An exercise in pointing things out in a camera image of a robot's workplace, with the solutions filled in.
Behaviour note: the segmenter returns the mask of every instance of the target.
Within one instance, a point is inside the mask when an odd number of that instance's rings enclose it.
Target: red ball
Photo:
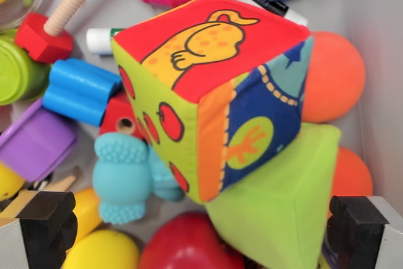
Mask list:
[[[139,269],[244,269],[244,258],[219,238],[207,214],[187,212],[163,225]]]
[[[354,152],[339,147],[331,196],[359,197],[372,194],[372,177],[367,165]]]
[[[328,122],[348,112],[360,98],[365,66],[360,53],[344,37],[317,31],[305,86],[304,122]]]

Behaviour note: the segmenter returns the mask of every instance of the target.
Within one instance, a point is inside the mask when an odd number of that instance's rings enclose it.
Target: red wooden piece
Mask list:
[[[143,139],[132,106],[124,91],[112,97],[106,107],[99,135],[107,132],[120,132]]]
[[[47,19],[37,13],[28,14],[18,29],[15,42],[35,61],[54,63],[67,59],[73,49],[73,38],[65,30],[57,37],[47,34],[43,29]]]

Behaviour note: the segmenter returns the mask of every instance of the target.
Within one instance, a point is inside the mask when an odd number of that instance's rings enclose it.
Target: orange ball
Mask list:
[[[344,37],[324,31],[313,36],[302,121],[321,123],[339,118],[356,104],[364,89],[365,66]]]
[[[347,148],[339,147],[332,195],[358,197],[373,194],[370,170],[364,161]]]

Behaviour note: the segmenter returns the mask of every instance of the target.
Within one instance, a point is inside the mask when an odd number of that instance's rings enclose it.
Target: fabric toy cube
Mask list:
[[[300,130],[309,30],[235,0],[194,0],[120,32],[116,63],[143,136],[196,202]]]

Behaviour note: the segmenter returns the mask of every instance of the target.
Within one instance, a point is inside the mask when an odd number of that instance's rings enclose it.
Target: green soft toy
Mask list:
[[[207,203],[224,240],[270,269],[313,269],[321,253],[340,131],[303,124],[279,155]]]

